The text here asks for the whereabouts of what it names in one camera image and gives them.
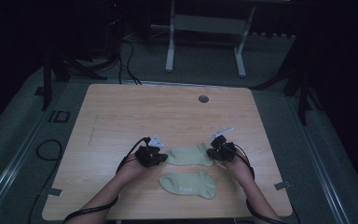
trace sock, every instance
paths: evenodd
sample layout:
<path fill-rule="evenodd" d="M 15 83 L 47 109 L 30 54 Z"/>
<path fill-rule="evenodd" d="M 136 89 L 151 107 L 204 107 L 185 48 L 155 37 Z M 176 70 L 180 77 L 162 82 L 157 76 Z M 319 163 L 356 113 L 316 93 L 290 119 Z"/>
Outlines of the sock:
<path fill-rule="evenodd" d="M 217 181 L 206 171 L 198 173 L 172 173 L 159 178 L 160 185 L 170 193 L 199 195 L 212 199 L 216 194 Z"/>
<path fill-rule="evenodd" d="M 166 152 L 167 163 L 172 165 L 204 165 L 212 166 L 214 160 L 206 153 L 208 148 L 204 143 L 195 147 L 174 147 Z"/>

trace electric cord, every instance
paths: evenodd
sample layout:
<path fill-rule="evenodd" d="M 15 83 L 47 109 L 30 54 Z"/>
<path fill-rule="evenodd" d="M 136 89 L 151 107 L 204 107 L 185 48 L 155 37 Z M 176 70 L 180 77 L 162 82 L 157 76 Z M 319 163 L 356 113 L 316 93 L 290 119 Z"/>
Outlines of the electric cord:
<path fill-rule="evenodd" d="M 133 148 L 129 151 L 129 153 L 123 158 L 123 160 L 121 161 L 120 165 L 118 166 L 117 170 L 116 170 L 116 174 L 117 172 L 121 169 L 121 167 L 126 164 L 127 162 L 130 162 L 130 161 L 134 161 L 136 159 L 133 159 L 133 160 L 129 160 L 127 161 L 127 158 L 130 156 L 130 154 L 133 152 L 133 150 L 142 142 L 142 141 L 146 141 L 147 138 L 142 138 L 140 139 L 138 142 L 136 142 L 136 144 L 133 146 Z M 113 207 L 118 201 L 118 196 L 109 204 L 106 204 L 106 205 L 102 205 L 102 206 L 98 206 L 98 207 L 93 207 L 93 208 L 87 208 L 87 209 L 81 209 L 81 210 L 78 210 L 78 211 L 75 211 L 71 214 L 69 214 L 65 220 L 63 221 L 63 223 L 66 223 L 67 221 L 69 221 L 70 219 L 74 218 L 74 217 L 79 217 L 79 216 L 83 216 L 83 215 L 86 215 L 86 214 L 90 214 L 90 213 L 95 213 L 95 212 L 100 212 L 100 211 L 103 211 L 103 210 L 106 210 L 106 209 L 109 209 L 111 207 Z"/>
<path fill-rule="evenodd" d="M 41 155 L 40 153 L 40 148 L 45 145 L 46 143 L 49 143 L 49 142 L 53 142 L 53 143 L 56 143 L 59 147 L 59 156 L 57 158 L 46 158 L 44 156 Z M 34 202 L 32 203 L 32 206 L 31 206 L 31 209 L 28 213 L 28 223 L 30 224 L 31 223 L 31 219 L 32 219 L 32 214 L 34 212 L 34 207 L 37 203 L 37 201 L 39 200 L 40 198 L 40 195 L 42 194 L 42 191 L 43 189 L 46 188 L 46 185 L 48 184 L 49 180 L 51 179 L 51 177 L 53 176 L 53 174 L 57 171 L 57 168 L 58 168 L 58 165 L 60 164 L 60 161 L 62 159 L 62 156 L 63 156 L 63 149 L 62 149 L 62 144 L 55 140 L 55 139 L 49 139 L 49 140 L 46 140 L 44 142 L 42 142 L 41 144 L 39 144 L 37 147 L 36 147 L 36 156 L 43 160 L 43 161 L 55 161 L 55 165 L 54 165 L 54 168 L 51 170 L 50 174 L 48 175 L 48 178 L 45 180 L 45 183 L 43 184 L 43 187 L 42 189 L 37 193 L 37 196 L 34 198 Z"/>
<path fill-rule="evenodd" d="M 123 60 L 122 60 L 121 54 L 120 54 L 120 53 L 118 54 L 118 60 L 119 60 L 119 62 L 120 62 L 120 68 L 119 68 L 119 70 L 118 70 L 118 82 L 119 82 L 119 84 L 122 84 L 122 83 L 121 83 L 121 74 L 122 74 L 123 71 L 127 71 L 127 73 L 129 74 L 129 76 L 130 76 L 130 77 L 132 78 L 132 80 L 134 81 L 135 85 L 138 85 L 138 84 L 139 84 L 139 85 L 142 85 L 141 80 L 139 80 L 138 77 L 134 76 L 134 75 L 132 74 L 131 70 L 130 70 L 130 60 L 131 60 L 132 54 L 133 54 L 133 52 L 134 52 L 134 50 L 133 50 L 133 44 L 130 43 L 129 41 L 126 41 L 126 40 L 123 40 L 123 42 L 131 46 L 131 53 L 130 53 L 129 59 L 127 60 L 127 64 L 126 64 L 126 65 L 123 64 Z"/>
<path fill-rule="evenodd" d="M 234 223 L 235 224 L 246 224 L 246 223 L 255 224 L 253 221 L 248 221 L 248 220 L 237 221 L 235 218 L 234 218 Z"/>
<path fill-rule="evenodd" d="M 159 32 L 156 32 L 156 33 L 152 34 L 150 36 L 150 38 L 154 38 L 154 37 L 158 37 L 159 35 L 167 34 L 169 31 L 170 31 L 170 28 L 166 28 L 163 31 L 159 31 Z M 132 42 L 132 43 L 143 43 L 143 42 L 145 42 L 145 40 L 143 38 L 142 39 L 141 38 L 137 39 L 136 37 L 135 38 L 130 38 L 130 37 L 135 36 L 135 35 L 137 35 L 137 33 L 133 32 L 131 34 L 128 34 L 128 35 L 124 36 L 123 39 L 125 39 L 125 40 L 127 40 L 129 42 Z"/>
<path fill-rule="evenodd" d="M 315 96 L 313 96 L 313 94 L 312 94 L 312 92 L 310 92 L 310 90 L 307 91 L 307 95 L 310 97 L 313 104 L 316 106 L 316 108 L 318 108 L 318 110 L 324 111 L 324 108 L 321 106 L 321 104 L 318 102 L 318 100 L 315 98 Z"/>
<path fill-rule="evenodd" d="M 290 203 L 290 205 L 292 205 L 293 213 L 295 214 L 295 217 L 296 217 L 296 220 L 297 220 L 297 224 L 301 224 L 301 219 L 300 219 L 300 217 L 299 217 L 299 215 L 298 215 L 298 213 L 297 213 L 295 207 L 293 206 L 292 203 Z"/>
<path fill-rule="evenodd" d="M 77 8 L 77 5 L 75 5 L 75 9 L 76 9 L 76 12 L 79 13 L 79 10 Z M 105 7 L 105 13 L 106 14 L 109 14 L 109 10 L 107 7 Z M 118 36 L 119 36 L 119 33 L 120 31 L 122 30 L 122 25 L 121 25 L 121 22 L 118 23 L 119 27 L 117 28 L 116 31 L 113 31 L 112 29 L 112 37 L 113 39 L 116 39 Z M 103 52 L 101 53 L 102 56 L 105 55 L 105 53 L 108 51 L 108 47 L 107 47 L 107 43 L 108 43 L 108 30 L 109 28 L 106 27 L 105 29 L 105 39 L 104 39 L 104 44 L 103 44 Z M 113 64 L 114 62 L 117 61 L 117 58 L 115 57 L 115 55 L 110 52 L 110 55 L 109 57 L 107 57 L 106 61 L 105 62 L 102 62 L 102 63 L 96 63 L 96 64 L 93 64 L 93 65 L 89 65 L 89 66 L 86 66 L 84 65 L 85 67 L 87 67 L 89 70 L 93 71 L 93 72 L 97 72 L 98 70 L 101 70 L 101 69 L 104 69 L 105 67 Z"/>
<path fill-rule="evenodd" d="M 234 144 L 235 147 L 239 148 L 239 149 L 243 152 L 243 156 L 244 156 L 246 159 L 245 159 L 244 157 L 242 157 L 240 154 L 238 154 L 236 151 L 232 150 L 232 149 L 229 148 L 229 147 L 226 147 L 226 146 L 223 145 L 223 144 L 219 144 L 219 146 L 220 146 L 220 147 L 224 147 L 225 149 L 227 149 L 227 150 L 233 152 L 233 153 L 235 154 L 235 156 L 239 157 L 239 158 L 246 164 L 246 166 L 250 169 L 250 171 L 251 171 L 251 173 L 252 173 L 252 176 L 253 176 L 253 178 L 255 179 L 255 171 L 254 171 L 254 168 L 251 166 L 250 162 L 246 160 L 246 159 L 247 159 L 247 156 L 246 156 L 246 154 L 244 153 L 244 151 L 243 151 L 243 149 L 242 149 L 241 147 L 239 147 L 238 145 L 235 145 L 235 144 Z M 271 224 L 284 224 L 284 223 L 285 223 L 285 222 L 281 222 L 281 221 L 279 221 L 279 220 L 275 220 L 275 219 L 270 218 L 270 217 L 264 217 L 264 216 L 258 214 L 258 213 L 253 209 L 253 207 L 249 204 L 249 202 L 248 202 L 247 199 L 246 199 L 246 206 L 248 207 L 249 212 L 252 214 L 252 216 L 257 217 L 257 218 L 259 218 L 259 219 L 261 219 L 261 220 L 263 220 L 263 221 L 266 221 L 267 223 L 271 223 Z"/>
<path fill-rule="evenodd" d="M 114 57 L 109 57 L 105 62 L 102 63 L 97 63 L 97 64 L 93 64 L 93 65 L 86 65 L 85 63 L 79 62 L 81 63 L 83 66 L 85 66 L 86 68 L 88 68 L 89 70 L 101 74 L 104 73 L 114 67 L 116 67 L 117 63 L 118 63 L 118 58 L 114 58 Z M 71 75 L 79 75 L 80 73 L 69 63 L 67 63 L 66 65 L 68 65 L 68 71 L 70 72 Z"/>

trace metal stand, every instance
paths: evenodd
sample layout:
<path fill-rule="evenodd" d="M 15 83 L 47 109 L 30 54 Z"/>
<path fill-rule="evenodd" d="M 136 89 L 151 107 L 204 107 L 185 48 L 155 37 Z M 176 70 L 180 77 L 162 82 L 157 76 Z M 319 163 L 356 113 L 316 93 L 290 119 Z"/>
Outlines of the metal stand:
<path fill-rule="evenodd" d="M 171 1 L 171 24 L 170 24 L 170 45 L 168 46 L 167 63 L 165 70 L 172 72 L 173 58 L 175 51 L 174 31 L 188 30 L 205 33 L 241 35 L 240 44 L 234 48 L 234 56 L 237 63 L 238 75 L 246 77 L 245 66 L 243 65 L 242 51 L 246 37 L 255 14 L 255 7 L 252 7 L 247 20 L 235 20 L 212 17 L 198 17 L 175 14 L 175 1 Z"/>
<path fill-rule="evenodd" d="M 73 60 L 62 53 L 46 54 L 43 61 L 43 111 L 48 108 L 51 101 L 51 70 L 54 71 L 59 81 L 68 81 L 70 78 L 64 63 L 70 64 L 79 72 L 93 79 L 107 80 L 107 77 L 101 77 L 98 74 L 95 74 L 83 64 L 78 63 L 76 60 Z"/>
<path fill-rule="evenodd" d="M 283 89 L 283 93 L 285 96 L 294 96 L 298 88 L 300 88 L 300 96 L 298 102 L 298 118 L 301 120 L 303 125 L 307 125 L 305 119 L 305 111 L 307 109 L 307 96 L 309 90 L 309 79 L 310 74 L 307 68 L 301 70 L 291 70 L 289 72 L 278 75 L 266 82 L 261 83 L 260 85 L 249 87 L 249 90 L 253 91 L 261 91 L 266 87 L 273 85 L 285 78 L 289 78 L 288 83 Z"/>

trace dark background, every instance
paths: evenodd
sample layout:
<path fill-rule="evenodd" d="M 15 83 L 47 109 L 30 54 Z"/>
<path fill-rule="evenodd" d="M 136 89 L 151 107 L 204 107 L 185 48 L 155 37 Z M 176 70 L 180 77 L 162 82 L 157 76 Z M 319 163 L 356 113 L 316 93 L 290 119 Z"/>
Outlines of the dark background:
<path fill-rule="evenodd" d="M 310 84 L 358 173 L 358 1 L 323 2 L 257 3 L 251 32 L 296 35 L 282 66 L 310 68 Z M 74 59 L 91 60 L 94 54 L 106 53 L 101 52 L 106 38 L 117 41 L 114 33 L 106 32 L 112 18 L 122 18 L 145 39 L 151 23 L 169 23 L 170 1 L 116 3 L 118 8 L 109 11 L 102 0 L 0 1 L 0 114 L 24 80 L 42 66 L 46 54 L 59 50 Z M 200 12 L 201 7 L 179 9 Z M 237 10 L 227 6 L 205 13 L 240 16 Z"/>

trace round hole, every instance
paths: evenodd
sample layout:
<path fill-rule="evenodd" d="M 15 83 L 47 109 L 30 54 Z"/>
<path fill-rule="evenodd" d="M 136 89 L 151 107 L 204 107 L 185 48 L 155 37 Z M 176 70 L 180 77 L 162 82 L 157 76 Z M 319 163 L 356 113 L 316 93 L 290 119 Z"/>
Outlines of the round hole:
<path fill-rule="evenodd" d="M 208 103 L 209 98 L 208 98 L 208 96 L 206 96 L 206 95 L 201 95 L 201 96 L 199 97 L 199 101 L 200 101 L 201 103 Z"/>

